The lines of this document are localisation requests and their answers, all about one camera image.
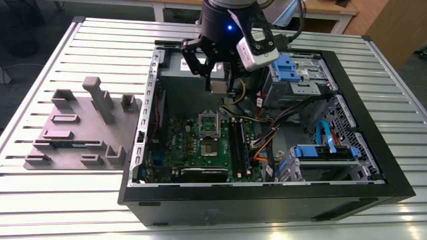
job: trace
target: chip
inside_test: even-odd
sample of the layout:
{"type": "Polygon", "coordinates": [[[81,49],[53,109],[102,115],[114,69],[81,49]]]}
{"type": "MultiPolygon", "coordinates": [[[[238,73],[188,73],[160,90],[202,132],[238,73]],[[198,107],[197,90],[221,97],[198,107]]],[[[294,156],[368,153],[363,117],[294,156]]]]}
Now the chip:
{"type": "Polygon", "coordinates": [[[202,157],[216,157],[218,155],[218,142],[213,140],[200,141],[200,155],[202,157]]]}

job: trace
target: motherboard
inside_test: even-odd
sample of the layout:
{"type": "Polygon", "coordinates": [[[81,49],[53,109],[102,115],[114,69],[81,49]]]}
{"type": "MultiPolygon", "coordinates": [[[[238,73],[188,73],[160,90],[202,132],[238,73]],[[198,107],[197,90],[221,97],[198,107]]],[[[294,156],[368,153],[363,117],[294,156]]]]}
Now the motherboard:
{"type": "Polygon", "coordinates": [[[261,165],[248,151],[256,138],[253,122],[218,120],[214,115],[169,119],[165,151],[149,153],[149,182],[186,182],[185,175],[196,182],[261,182],[261,165]]]}

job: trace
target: white table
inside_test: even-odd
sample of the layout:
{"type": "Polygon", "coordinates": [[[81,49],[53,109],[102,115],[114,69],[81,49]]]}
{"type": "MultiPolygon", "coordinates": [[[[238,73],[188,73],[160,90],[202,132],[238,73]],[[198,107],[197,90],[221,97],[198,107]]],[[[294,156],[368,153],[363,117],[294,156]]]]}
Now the white table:
{"type": "MultiPolygon", "coordinates": [[[[64,5],[54,1],[54,5],[58,11],[64,10],[64,5]]],[[[188,3],[169,3],[161,1],[150,0],[65,0],[62,2],[86,3],[86,4],[108,4],[108,5],[124,5],[136,7],[150,7],[153,9],[154,21],[164,23],[164,9],[188,9],[188,10],[201,10],[200,4],[188,3]]],[[[337,13],[306,13],[305,18],[308,19],[321,19],[336,21],[330,34],[343,34],[353,15],[351,14],[337,14],[337,13]]]]}
{"type": "Polygon", "coordinates": [[[427,239],[427,114],[375,45],[359,36],[302,33],[292,48],[334,51],[416,196],[340,221],[145,227],[117,205],[121,171],[25,170],[56,89],[88,74],[110,97],[142,99],[154,40],[194,38],[190,24],[86,18],[73,22],[0,136],[0,238],[37,240],[427,239]]]}

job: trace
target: gray block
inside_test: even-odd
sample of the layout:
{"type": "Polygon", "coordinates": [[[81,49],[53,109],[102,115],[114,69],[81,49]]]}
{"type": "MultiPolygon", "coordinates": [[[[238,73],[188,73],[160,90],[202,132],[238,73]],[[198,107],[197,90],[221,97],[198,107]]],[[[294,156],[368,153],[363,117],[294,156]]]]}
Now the gray block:
{"type": "Polygon", "coordinates": [[[44,139],[73,139],[73,132],[69,130],[45,130],[41,137],[44,139]]]}
{"type": "Polygon", "coordinates": [[[50,143],[48,142],[36,142],[37,140],[34,140],[32,142],[32,146],[38,150],[54,150],[54,147],[52,146],[50,143]]]}
{"type": "Polygon", "coordinates": [[[112,114],[112,99],[106,91],[101,91],[100,88],[101,80],[96,76],[86,76],[82,81],[82,88],[88,91],[92,96],[92,104],[94,109],[98,111],[98,114],[106,125],[114,123],[114,116],[112,114]]]}
{"type": "Polygon", "coordinates": [[[52,103],[58,110],[70,110],[70,101],[74,101],[76,97],[69,89],[57,89],[52,96],[52,103]]]}
{"type": "Polygon", "coordinates": [[[98,154],[81,154],[80,162],[86,166],[104,164],[104,161],[98,154]]]}
{"type": "MultiPolygon", "coordinates": [[[[38,140],[30,150],[30,155],[45,154],[49,157],[49,164],[40,159],[26,162],[24,167],[28,170],[120,170],[125,153],[130,151],[134,140],[134,130],[138,123],[140,112],[124,112],[121,105],[122,98],[112,98],[112,109],[108,109],[114,117],[113,124],[105,125],[104,120],[93,109],[90,97],[76,97],[68,101],[72,108],[72,115],[76,115],[78,122],[54,122],[50,121],[53,116],[65,116],[68,119],[69,111],[53,107],[48,120],[44,124],[38,140]],[[65,137],[65,133],[72,133],[72,139],[44,139],[42,135],[49,134],[65,137]],[[106,146],[112,147],[113,153],[109,151],[105,157],[106,146]],[[97,162],[101,164],[89,164],[81,161],[81,155],[98,155],[97,162]]],[[[141,100],[134,99],[137,109],[141,109],[141,100]]]]}
{"type": "Polygon", "coordinates": [[[122,94],[120,104],[121,104],[122,112],[125,113],[137,112],[138,105],[136,104],[136,99],[133,95],[122,94]]]}
{"type": "Polygon", "coordinates": [[[76,124],[80,122],[80,118],[76,114],[56,114],[52,116],[50,121],[56,124],[76,124]]]}
{"type": "Polygon", "coordinates": [[[42,153],[28,154],[25,156],[25,164],[29,165],[49,165],[52,159],[42,153]]]}
{"type": "Polygon", "coordinates": [[[106,149],[106,144],[104,141],[100,141],[100,143],[86,143],[85,148],[89,151],[104,151],[106,149]]]}
{"type": "Polygon", "coordinates": [[[114,152],[110,145],[106,147],[105,158],[112,165],[124,165],[126,160],[126,152],[122,146],[118,146],[118,151],[114,152]]]}

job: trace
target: green circuit board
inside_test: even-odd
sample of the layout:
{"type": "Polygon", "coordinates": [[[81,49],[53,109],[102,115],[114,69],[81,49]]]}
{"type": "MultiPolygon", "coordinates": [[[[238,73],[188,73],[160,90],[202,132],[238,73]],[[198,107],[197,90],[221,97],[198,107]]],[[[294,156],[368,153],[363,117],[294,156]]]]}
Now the green circuit board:
{"type": "MultiPolygon", "coordinates": [[[[201,124],[202,131],[208,129],[209,132],[214,132],[214,123],[201,122],[201,124]]],[[[168,123],[162,167],[226,169],[229,182],[260,182],[261,169],[258,167],[250,169],[250,175],[233,177],[228,121],[221,120],[218,126],[218,139],[198,139],[198,120],[196,118],[172,118],[168,123]]],[[[244,131],[245,140],[249,142],[254,139],[253,123],[250,121],[244,123],[244,131]]],[[[166,177],[158,179],[158,182],[168,182],[168,180],[166,177]]]]}

